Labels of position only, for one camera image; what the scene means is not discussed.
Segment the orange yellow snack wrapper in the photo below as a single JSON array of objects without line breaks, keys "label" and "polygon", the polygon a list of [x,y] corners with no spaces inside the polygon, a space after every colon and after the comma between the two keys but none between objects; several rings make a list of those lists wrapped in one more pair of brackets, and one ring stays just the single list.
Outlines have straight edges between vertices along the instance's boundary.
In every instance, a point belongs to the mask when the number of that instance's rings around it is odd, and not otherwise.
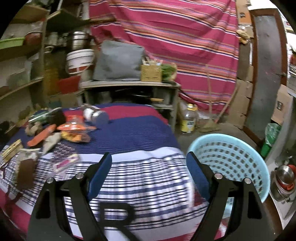
[{"label": "orange yellow snack wrapper", "polygon": [[91,140],[85,131],[61,131],[61,137],[73,143],[88,143]]}]

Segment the clear brown plastic packet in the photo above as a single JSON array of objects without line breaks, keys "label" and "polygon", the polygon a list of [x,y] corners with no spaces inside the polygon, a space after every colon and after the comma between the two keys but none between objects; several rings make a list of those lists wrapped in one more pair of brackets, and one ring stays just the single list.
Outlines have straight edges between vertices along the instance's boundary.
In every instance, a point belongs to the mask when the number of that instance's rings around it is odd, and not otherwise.
[{"label": "clear brown plastic packet", "polygon": [[34,186],[34,172],[41,149],[20,149],[15,169],[15,184],[18,190]]}]

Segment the light blue laundry basket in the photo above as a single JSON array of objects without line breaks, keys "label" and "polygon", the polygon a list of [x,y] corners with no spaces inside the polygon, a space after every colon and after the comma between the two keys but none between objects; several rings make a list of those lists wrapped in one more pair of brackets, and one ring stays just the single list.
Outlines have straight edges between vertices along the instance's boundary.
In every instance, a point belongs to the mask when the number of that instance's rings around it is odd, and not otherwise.
[{"label": "light blue laundry basket", "polygon": [[250,178],[261,202],[267,199],[270,187],[267,165],[246,142],[230,135],[210,133],[194,140],[187,152],[193,152],[200,163],[229,180]]}]

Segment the white crumpled paper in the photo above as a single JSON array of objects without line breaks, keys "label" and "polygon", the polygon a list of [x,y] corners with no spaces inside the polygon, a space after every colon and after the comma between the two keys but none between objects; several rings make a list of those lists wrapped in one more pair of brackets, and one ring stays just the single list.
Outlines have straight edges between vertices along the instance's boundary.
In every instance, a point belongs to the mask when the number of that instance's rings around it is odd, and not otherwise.
[{"label": "white crumpled paper", "polygon": [[43,142],[43,151],[42,155],[48,153],[53,147],[55,147],[58,142],[61,140],[61,133],[53,133],[48,136]]}]

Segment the green plastic bag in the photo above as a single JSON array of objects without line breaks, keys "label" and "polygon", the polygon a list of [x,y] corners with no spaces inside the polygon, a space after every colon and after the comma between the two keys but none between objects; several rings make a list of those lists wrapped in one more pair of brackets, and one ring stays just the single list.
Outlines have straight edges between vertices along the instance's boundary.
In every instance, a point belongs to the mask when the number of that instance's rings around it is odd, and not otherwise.
[{"label": "green plastic bag", "polygon": [[264,144],[260,152],[262,158],[266,158],[269,152],[271,151],[273,144],[276,142],[276,139],[278,138],[280,130],[281,126],[277,123],[269,123],[266,126]]}]

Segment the crumpled brown paper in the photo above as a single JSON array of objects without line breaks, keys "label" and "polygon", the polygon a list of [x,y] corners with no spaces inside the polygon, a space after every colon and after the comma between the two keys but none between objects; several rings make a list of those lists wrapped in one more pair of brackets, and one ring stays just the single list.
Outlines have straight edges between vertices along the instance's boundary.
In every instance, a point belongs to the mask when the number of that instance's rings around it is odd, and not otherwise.
[{"label": "crumpled brown paper", "polygon": [[25,128],[25,133],[29,137],[36,136],[42,131],[43,131],[43,126],[42,126],[42,123],[39,121],[35,123],[29,123]]}]

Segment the striped blue red tablecloth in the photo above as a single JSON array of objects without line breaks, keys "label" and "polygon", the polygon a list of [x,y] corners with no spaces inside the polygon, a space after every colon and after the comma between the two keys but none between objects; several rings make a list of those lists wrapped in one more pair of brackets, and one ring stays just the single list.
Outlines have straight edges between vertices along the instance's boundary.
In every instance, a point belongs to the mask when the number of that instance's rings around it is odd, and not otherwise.
[{"label": "striped blue red tablecloth", "polygon": [[98,196],[90,201],[95,218],[103,213],[107,221],[123,221],[125,210],[100,205],[127,203],[135,212],[127,229],[139,240],[189,240],[208,203],[195,188],[166,120],[149,106],[109,104],[103,109],[110,122],[89,132],[89,142],[61,140],[37,160],[31,189],[17,189],[18,158],[13,157],[1,172],[1,208],[19,230],[27,232],[37,197],[55,162],[71,154],[79,156],[79,161],[55,177],[67,180],[110,153],[111,169]]}]

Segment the black cup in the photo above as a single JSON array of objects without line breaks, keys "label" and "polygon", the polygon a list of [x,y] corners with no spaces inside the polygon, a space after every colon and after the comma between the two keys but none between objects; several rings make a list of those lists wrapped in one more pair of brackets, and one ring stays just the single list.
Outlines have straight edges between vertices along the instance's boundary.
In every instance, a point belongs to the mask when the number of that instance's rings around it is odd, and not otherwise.
[{"label": "black cup", "polygon": [[66,116],[62,109],[55,109],[48,113],[47,122],[50,125],[56,125],[56,127],[66,123]]}]

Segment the green label plastic jar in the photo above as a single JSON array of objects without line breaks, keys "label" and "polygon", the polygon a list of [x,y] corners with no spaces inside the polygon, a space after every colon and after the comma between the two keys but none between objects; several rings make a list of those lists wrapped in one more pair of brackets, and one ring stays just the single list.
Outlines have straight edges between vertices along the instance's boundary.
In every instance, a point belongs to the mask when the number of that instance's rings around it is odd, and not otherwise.
[{"label": "green label plastic jar", "polygon": [[54,114],[60,110],[62,110],[62,108],[41,110],[38,113],[30,116],[28,122],[29,123],[35,123],[35,122],[47,123],[49,118],[54,116]]}]

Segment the cardboard box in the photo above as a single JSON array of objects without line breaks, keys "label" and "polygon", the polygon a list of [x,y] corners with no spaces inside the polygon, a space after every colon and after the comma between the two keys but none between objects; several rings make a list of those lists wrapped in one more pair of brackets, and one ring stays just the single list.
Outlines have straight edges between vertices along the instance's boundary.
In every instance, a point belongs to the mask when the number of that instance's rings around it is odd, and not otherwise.
[{"label": "cardboard box", "polygon": [[289,110],[290,102],[292,100],[293,96],[289,94],[289,88],[285,85],[281,85],[277,92],[271,120],[281,126],[285,120],[285,115]]}]

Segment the glass jar metal lid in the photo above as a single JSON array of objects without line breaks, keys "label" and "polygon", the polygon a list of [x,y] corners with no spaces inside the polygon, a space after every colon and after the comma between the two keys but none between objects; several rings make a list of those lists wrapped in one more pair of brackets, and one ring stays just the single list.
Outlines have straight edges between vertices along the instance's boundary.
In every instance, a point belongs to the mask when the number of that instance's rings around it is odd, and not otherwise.
[{"label": "glass jar metal lid", "polygon": [[109,115],[104,110],[87,103],[83,104],[81,108],[85,120],[92,123],[93,126],[102,129],[109,124]]}]

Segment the yellow oil bottle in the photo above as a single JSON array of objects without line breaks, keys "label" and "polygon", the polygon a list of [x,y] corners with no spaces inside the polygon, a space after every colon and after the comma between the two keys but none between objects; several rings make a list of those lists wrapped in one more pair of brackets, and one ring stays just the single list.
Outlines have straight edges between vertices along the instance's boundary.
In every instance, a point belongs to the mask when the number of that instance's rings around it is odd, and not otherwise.
[{"label": "yellow oil bottle", "polygon": [[185,108],[181,108],[181,132],[192,133],[197,121],[197,107],[188,103]]}]

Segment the low concrete shelf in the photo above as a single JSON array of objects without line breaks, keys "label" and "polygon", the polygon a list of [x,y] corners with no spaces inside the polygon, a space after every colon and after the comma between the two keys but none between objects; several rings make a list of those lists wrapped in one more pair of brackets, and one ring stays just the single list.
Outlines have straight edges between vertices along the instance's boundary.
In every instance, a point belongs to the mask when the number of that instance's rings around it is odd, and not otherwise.
[{"label": "low concrete shelf", "polygon": [[146,104],[159,111],[169,122],[172,131],[175,131],[178,97],[181,85],[169,81],[142,82],[142,81],[85,81],[80,83],[84,90],[86,101],[89,104],[109,102],[132,102],[132,94],[149,95],[154,98],[163,98],[163,102]]}]

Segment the wooden corner shelf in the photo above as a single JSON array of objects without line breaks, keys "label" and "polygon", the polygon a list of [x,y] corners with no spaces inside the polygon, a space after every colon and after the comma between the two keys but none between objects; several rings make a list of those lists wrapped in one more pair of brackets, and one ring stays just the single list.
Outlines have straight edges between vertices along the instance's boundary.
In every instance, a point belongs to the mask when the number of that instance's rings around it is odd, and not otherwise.
[{"label": "wooden corner shelf", "polygon": [[1,106],[45,104],[44,44],[49,11],[25,4],[1,34],[1,40],[21,38],[22,46],[1,49]]}]

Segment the beige utensil holder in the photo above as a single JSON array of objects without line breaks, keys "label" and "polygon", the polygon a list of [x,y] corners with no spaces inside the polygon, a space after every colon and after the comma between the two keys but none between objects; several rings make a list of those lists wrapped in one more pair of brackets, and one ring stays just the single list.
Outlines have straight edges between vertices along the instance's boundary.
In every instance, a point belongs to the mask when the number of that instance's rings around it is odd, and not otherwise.
[{"label": "beige utensil holder", "polygon": [[149,57],[142,58],[140,67],[140,80],[142,82],[162,81],[162,60],[151,60]]}]

